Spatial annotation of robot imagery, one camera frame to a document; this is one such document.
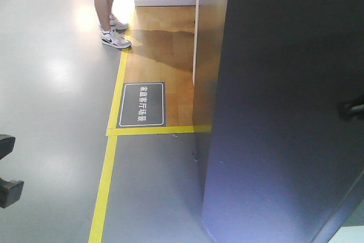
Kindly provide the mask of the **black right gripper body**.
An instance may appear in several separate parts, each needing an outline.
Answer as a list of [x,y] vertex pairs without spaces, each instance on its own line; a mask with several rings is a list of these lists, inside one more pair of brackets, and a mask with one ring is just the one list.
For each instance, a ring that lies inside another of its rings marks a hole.
[[353,101],[339,102],[337,104],[338,115],[344,121],[363,119],[363,95]]

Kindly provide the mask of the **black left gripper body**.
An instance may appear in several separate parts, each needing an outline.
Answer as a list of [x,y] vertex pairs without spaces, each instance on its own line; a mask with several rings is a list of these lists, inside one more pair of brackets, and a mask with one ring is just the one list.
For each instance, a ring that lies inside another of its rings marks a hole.
[[13,152],[16,138],[12,135],[1,133],[1,208],[8,208],[15,204],[22,196],[24,181],[15,179],[15,165],[7,158]]

